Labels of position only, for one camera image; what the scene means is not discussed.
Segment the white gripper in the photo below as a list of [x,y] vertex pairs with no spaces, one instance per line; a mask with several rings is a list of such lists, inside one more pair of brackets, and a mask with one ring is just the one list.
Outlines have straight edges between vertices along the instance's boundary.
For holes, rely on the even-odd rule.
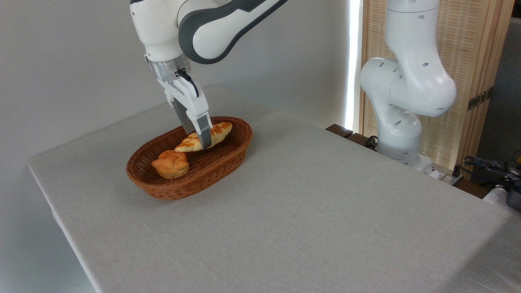
[[212,146],[212,123],[206,96],[201,87],[196,85],[193,80],[187,80],[184,77],[171,81],[158,79],[158,83],[164,88],[168,104],[174,107],[186,134],[189,135],[196,131],[190,118],[197,119],[199,130],[197,133],[201,148],[203,150],[210,148]]

